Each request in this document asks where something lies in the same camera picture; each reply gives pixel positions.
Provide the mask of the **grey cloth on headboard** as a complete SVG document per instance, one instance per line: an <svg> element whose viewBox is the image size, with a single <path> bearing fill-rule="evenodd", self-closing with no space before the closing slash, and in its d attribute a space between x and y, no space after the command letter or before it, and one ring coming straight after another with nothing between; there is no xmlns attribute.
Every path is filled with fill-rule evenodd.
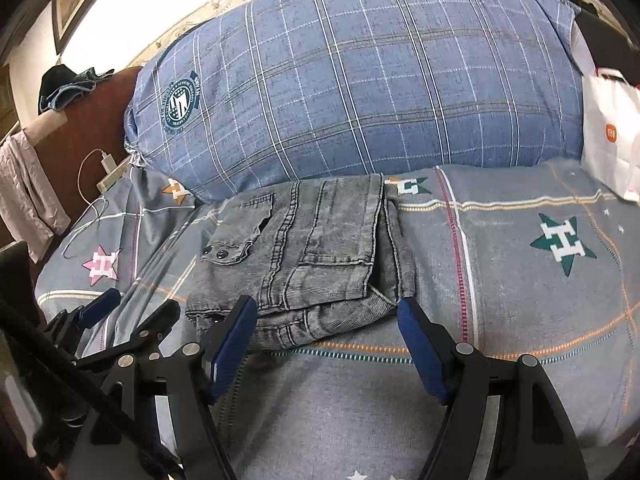
<svg viewBox="0 0 640 480"><path fill-rule="evenodd" d="M23 131L1 144L1 219L17 242L27 244L29 257L38 263L55 235L70 226L37 153Z"/></svg>

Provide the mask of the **white paper shopping bag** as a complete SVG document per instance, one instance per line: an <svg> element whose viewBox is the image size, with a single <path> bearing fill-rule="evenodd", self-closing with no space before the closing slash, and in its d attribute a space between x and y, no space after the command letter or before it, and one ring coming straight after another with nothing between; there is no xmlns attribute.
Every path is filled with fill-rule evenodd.
<svg viewBox="0 0 640 480"><path fill-rule="evenodd" d="M639 88L619 70L582 78L582 166L622 200L639 203Z"/></svg>

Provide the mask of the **blue plaid pillow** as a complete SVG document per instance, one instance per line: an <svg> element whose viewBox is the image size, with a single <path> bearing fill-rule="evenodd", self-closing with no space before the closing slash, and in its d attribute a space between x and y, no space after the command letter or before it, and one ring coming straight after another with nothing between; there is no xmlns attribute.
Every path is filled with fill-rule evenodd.
<svg viewBox="0 0 640 480"><path fill-rule="evenodd" d="M576 159L576 15L565 0L254 0L145 64L126 149L201 200Z"/></svg>

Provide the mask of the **grey denim pants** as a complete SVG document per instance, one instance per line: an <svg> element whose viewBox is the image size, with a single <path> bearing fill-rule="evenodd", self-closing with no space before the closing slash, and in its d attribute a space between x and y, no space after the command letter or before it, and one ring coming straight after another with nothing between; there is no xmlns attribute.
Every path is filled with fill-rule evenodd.
<svg viewBox="0 0 640 480"><path fill-rule="evenodd" d="M267 186L210 205L186 317L199 335L250 296L257 350L306 346L416 292L398 189L380 174Z"/></svg>

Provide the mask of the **brown wooden headboard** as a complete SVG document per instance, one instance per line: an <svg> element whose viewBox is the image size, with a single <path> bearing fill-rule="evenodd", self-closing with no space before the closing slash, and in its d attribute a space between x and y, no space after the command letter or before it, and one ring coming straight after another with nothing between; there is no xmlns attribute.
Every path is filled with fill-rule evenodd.
<svg viewBox="0 0 640 480"><path fill-rule="evenodd" d="M118 162L127 156L124 113L140 70L139 66L125 68L64 110L48 110L24 128L70 220L77 220L86 209L76 191L76 174L82 159L94 148L112 153ZM93 156L82 178L90 198L98 195L93 185L99 172L100 158Z"/></svg>

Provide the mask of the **dark blue cloth pile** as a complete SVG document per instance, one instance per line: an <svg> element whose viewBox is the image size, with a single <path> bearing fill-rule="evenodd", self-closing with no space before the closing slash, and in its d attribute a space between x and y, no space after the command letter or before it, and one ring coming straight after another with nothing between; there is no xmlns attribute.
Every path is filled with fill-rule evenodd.
<svg viewBox="0 0 640 480"><path fill-rule="evenodd" d="M59 112L71 102L96 90L98 84L114 75L114 70L99 74L94 67L81 73L75 73L64 64L58 64L47 70L41 77L38 114L47 110Z"/></svg>

